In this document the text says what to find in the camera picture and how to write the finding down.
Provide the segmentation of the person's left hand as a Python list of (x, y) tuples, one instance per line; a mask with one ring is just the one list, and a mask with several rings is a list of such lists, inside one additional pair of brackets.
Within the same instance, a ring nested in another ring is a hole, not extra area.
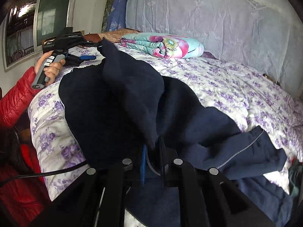
[[(40, 59), (37, 61), (34, 72), (35, 74), (38, 73), (40, 67), (43, 65), (44, 60), (49, 58), (52, 54), (52, 51), (44, 53)], [(45, 86), (53, 84), (55, 78), (58, 76), (59, 72), (62, 70), (63, 66), (65, 65), (65, 59), (61, 59), (59, 62), (53, 62), (48, 67), (44, 69), (46, 77), (49, 78), (49, 81), (45, 83)]]

